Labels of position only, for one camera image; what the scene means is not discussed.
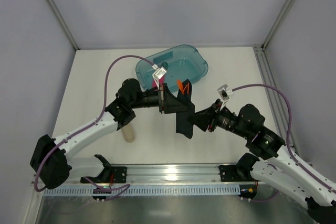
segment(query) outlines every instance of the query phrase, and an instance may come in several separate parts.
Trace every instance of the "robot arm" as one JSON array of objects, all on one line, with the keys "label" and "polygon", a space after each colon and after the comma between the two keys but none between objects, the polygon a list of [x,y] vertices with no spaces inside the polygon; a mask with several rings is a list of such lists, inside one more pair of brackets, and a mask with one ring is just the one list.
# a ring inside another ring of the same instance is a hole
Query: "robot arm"
[{"label": "robot arm", "polygon": [[91,158],[74,158],[74,156],[97,139],[131,122],[135,118],[133,109],[149,107],[159,107],[159,111],[165,114],[189,110],[187,104],[169,91],[166,83],[160,85],[159,90],[151,89],[142,92],[138,80],[128,79],[123,82],[116,94],[116,99],[105,108],[101,116],[56,138],[48,135],[41,137],[37,142],[30,165],[37,172],[50,150],[61,144],[50,155],[40,172],[40,178],[48,189],[58,187],[67,179],[84,176],[96,178],[96,181],[101,182],[109,180],[112,167],[101,155]]},{"label": "robot arm", "polygon": [[[238,115],[231,113],[226,106],[222,108],[222,105],[222,101],[217,99],[208,109],[195,113],[188,120],[203,131],[213,132],[220,127],[247,141],[245,146],[253,155],[247,153],[238,161],[236,173],[241,179],[264,181],[301,204],[318,223],[336,223],[336,194],[333,189],[336,184],[296,154],[294,156],[298,162],[294,162],[284,140],[264,126],[265,118],[253,105],[242,107]],[[257,157],[281,171],[274,170]],[[314,178],[299,164],[310,171]]]}]

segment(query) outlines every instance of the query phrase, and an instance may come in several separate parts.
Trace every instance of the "black fabric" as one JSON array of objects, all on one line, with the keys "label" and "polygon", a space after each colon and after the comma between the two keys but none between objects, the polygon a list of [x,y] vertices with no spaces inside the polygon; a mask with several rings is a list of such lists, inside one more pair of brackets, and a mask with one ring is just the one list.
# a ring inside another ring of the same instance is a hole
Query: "black fabric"
[{"label": "black fabric", "polygon": [[191,139],[193,137],[194,125],[188,121],[188,117],[195,114],[195,105],[191,102],[192,85],[189,80],[185,80],[183,87],[189,85],[189,89],[184,89],[184,94],[179,90],[177,98],[184,101],[189,106],[189,111],[176,113],[176,133],[185,135]]}]

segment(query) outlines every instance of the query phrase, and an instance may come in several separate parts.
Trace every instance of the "gray wall panel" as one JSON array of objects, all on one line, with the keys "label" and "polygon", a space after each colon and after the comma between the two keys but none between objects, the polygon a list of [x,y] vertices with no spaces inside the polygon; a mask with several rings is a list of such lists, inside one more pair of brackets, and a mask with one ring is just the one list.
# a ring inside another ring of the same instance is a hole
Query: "gray wall panel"
[{"label": "gray wall panel", "polygon": [[261,44],[285,0],[55,0],[81,48]]},{"label": "gray wall panel", "polygon": [[296,0],[267,49],[301,155],[336,180],[336,0]]},{"label": "gray wall panel", "polygon": [[29,161],[53,131],[75,52],[44,0],[0,0],[0,9],[0,219],[21,223]]}]

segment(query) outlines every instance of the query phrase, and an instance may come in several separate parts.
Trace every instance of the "teal plastic bin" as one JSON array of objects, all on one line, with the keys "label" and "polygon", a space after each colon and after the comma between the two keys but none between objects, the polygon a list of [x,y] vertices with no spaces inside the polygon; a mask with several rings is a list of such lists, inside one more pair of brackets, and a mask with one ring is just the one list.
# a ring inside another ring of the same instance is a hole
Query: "teal plastic bin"
[{"label": "teal plastic bin", "polygon": [[[167,73],[164,82],[171,92],[178,90],[177,80],[189,79],[191,83],[197,82],[208,72],[208,64],[198,53],[198,50],[190,45],[180,45],[147,57],[148,60],[163,66]],[[146,90],[153,86],[152,74],[154,69],[147,62],[141,60],[135,67],[140,85]]]}]

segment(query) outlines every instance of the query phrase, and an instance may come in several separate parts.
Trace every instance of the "purple cable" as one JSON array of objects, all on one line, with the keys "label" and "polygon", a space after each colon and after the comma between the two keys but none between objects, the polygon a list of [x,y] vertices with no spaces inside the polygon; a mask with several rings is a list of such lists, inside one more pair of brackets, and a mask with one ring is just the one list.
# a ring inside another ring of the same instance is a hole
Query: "purple cable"
[{"label": "purple cable", "polygon": [[48,158],[52,155],[52,153],[58,148],[60,147],[61,145],[63,145],[64,143],[68,142],[69,139],[71,139],[72,137],[78,135],[79,133],[87,130],[88,128],[94,126],[101,118],[102,116],[104,115],[104,112],[105,112],[105,107],[106,107],[106,102],[107,102],[107,83],[108,83],[108,79],[109,79],[109,74],[110,74],[110,71],[111,71],[111,68],[114,66],[114,64],[116,64],[119,60],[121,59],[124,59],[124,58],[138,58],[140,60],[144,60],[146,62],[148,62],[150,65],[154,65],[154,63],[150,62],[149,60],[147,60],[146,58],[143,58],[141,56],[137,56],[137,55],[125,55],[125,56],[121,56],[119,58],[117,58],[114,62],[112,62],[112,64],[110,65],[110,67],[108,68],[107,72],[106,72],[106,76],[105,76],[105,84],[104,84],[104,103],[103,103],[103,108],[100,112],[100,115],[98,116],[98,118],[90,123],[89,125],[83,127],[82,129],[76,131],[76,132],[73,132],[71,135],[69,135],[68,137],[66,137],[65,139],[63,139],[60,143],[58,143],[54,148],[52,148],[48,153],[47,155],[43,158],[40,166],[38,167],[37,169],[37,172],[36,172],[36,177],[35,177],[35,180],[34,180],[34,189],[35,191],[37,192],[41,192],[43,191],[44,189],[46,189],[46,187],[43,187],[43,188],[38,188],[38,179],[40,177],[40,173],[42,171],[42,168],[44,166],[44,164],[46,163],[46,161],[48,160]]},{"label": "purple cable", "polygon": [[291,148],[290,148],[290,130],[291,130],[291,126],[292,126],[292,110],[289,104],[289,101],[287,99],[287,97],[285,96],[284,93],[282,93],[279,89],[271,86],[271,85],[267,85],[267,84],[249,84],[249,85],[244,85],[235,89],[232,89],[233,92],[240,90],[240,89],[244,89],[244,88],[250,88],[250,87],[264,87],[264,88],[268,88],[268,89],[272,89],[274,91],[276,91],[277,93],[279,93],[282,98],[284,99],[286,105],[287,105],[287,109],[288,109],[288,128],[287,128],[287,134],[286,134],[286,146],[287,146],[287,150],[289,155],[291,156],[291,158],[294,160],[295,164],[298,165],[299,167],[301,167],[308,175],[310,175],[313,179],[315,179],[318,183],[320,183],[322,186],[324,186],[325,188],[327,188],[328,190],[332,191],[333,193],[336,194],[336,190],[332,189],[331,186],[329,186],[328,184],[326,184],[324,181],[320,180],[317,176],[315,176],[311,171],[309,171],[304,165],[302,165],[295,157],[294,153],[292,152]]},{"label": "purple cable", "polygon": [[105,193],[111,193],[112,191],[117,191],[120,190],[122,188],[129,188],[131,185],[130,184],[126,184],[117,188],[104,188],[102,186],[97,185],[95,182],[93,182],[92,180],[90,180],[88,177],[84,177],[84,179],[86,179],[90,184],[94,185],[95,187],[97,187],[100,191],[103,191]]},{"label": "purple cable", "polygon": [[131,185],[130,185],[130,184],[127,184],[127,185],[124,185],[124,186],[125,186],[125,189],[124,189],[123,191],[117,193],[116,195],[113,195],[113,196],[107,198],[107,199],[105,200],[105,202],[106,202],[106,201],[110,201],[110,200],[113,200],[113,199],[118,198],[118,197],[119,197],[120,195],[122,195],[128,188],[130,188]]},{"label": "purple cable", "polygon": [[279,193],[280,193],[280,191],[279,191],[279,190],[276,190],[275,193],[274,193],[271,197],[269,197],[269,198],[267,198],[267,199],[251,199],[250,202],[256,202],[256,203],[265,203],[265,202],[269,202],[269,201],[271,201],[272,199],[274,199]]}]

